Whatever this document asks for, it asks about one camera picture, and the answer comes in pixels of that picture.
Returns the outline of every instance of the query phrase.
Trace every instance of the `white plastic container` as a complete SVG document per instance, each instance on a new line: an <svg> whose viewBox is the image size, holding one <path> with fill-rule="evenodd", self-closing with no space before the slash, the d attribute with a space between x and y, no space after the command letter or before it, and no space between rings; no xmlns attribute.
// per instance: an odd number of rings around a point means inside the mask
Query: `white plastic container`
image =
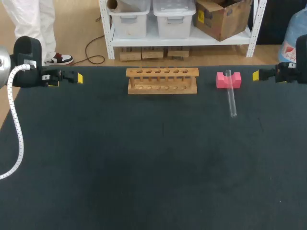
<svg viewBox="0 0 307 230"><path fill-rule="evenodd" d="M157 16L159 36L182 39L190 36L192 16L196 13L192 0L153 0L153 13Z"/></svg>
<svg viewBox="0 0 307 230"><path fill-rule="evenodd" d="M147 15L151 0L139 0L140 12L114 13L109 11L115 25L115 33L120 38L142 38L147 34Z"/></svg>

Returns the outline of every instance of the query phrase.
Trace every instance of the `pink block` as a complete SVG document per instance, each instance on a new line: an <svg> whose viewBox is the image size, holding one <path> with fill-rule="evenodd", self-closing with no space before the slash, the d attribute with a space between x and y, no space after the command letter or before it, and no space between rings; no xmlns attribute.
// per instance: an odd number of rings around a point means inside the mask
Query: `pink block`
<svg viewBox="0 0 307 230"><path fill-rule="evenodd" d="M241 86L241 74L239 72L235 72L232 76L232 87L234 89L239 89ZM217 89L228 89L230 87L230 79L222 72L217 72L216 74L216 88Z"/></svg>

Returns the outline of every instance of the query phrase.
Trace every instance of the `coiled white cable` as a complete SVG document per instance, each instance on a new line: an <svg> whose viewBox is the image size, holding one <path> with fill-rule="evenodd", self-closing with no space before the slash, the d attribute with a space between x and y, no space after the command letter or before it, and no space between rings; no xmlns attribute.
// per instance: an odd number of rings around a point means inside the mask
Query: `coiled white cable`
<svg viewBox="0 0 307 230"><path fill-rule="evenodd" d="M30 70L31 66L30 65L20 65L16 66L10 73L8 83L7 83L7 88L8 88L8 97L9 97L9 103L10 103L10 109L11 109L11 114L13 116L17 136L18 136L18 141L19 141L19 154L18 154L18 159L14 166L6 172L5 174L0 175L0 180L8 177L9 175L12 175L20 166L21 161L23 160L24 156L24 138L23 138L23 133L21 132L18 116L16 113L15 109L15 104L14 104L14 98L13 98L13 80L17 72L21 70Z"/></svg>

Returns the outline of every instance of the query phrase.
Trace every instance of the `red and white sneaker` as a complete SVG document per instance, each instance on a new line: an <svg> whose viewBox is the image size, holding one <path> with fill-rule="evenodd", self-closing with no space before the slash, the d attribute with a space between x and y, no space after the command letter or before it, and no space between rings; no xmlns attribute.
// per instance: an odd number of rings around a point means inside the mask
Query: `red and white sneaker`
<svg viewBox="0 0 307 230"><path fill-rule="evenodd" d="M47 58L45 66L52 65L68 65L73 62L73 57L70 55L56 53L54 57Z"/></svg>

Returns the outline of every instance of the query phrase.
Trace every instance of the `black cable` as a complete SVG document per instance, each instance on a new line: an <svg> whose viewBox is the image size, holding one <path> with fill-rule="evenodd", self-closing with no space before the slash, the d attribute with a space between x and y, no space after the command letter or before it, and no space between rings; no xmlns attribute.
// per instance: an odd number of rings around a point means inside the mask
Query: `black cable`
<svg viewBox="0 0 307 230"><path fill-rule="evenodd" d="M101 16L100 16L99 18L96 19L96 22L100 21L100 19L101 19ZM90 42L86 45L86 47L85 47L85 56L86 56L86 59L81 60L81 61L78 61L78 62L75 62L75 63L72 64L72 66L74 66L74 65L76 65L76 64L78 64L78 63L84 62L84 61L89 61L89 62L91 62L91 63L94 64L94 65L100 65L100 64L104 63L106 59L105 59L105 57L102 56L102 55L94 55L94 56L91 56L91 57L88 57L88 55L87 55L87 48L88 48L88 46L89 46L92 42L94 42L94 41L96 41L96 40L98 40L98 39L100 39L100 38L103 38L103 37L104 37L104 35L102 35L102 36L100 36L100 37L97 37L97 38L93 39L92 41L90 41ZM102 60L101 62L93 62L93 61L91 61L91 58L95 58L95 57L100 57L100 58L102 58L103 60Z"/></svg>

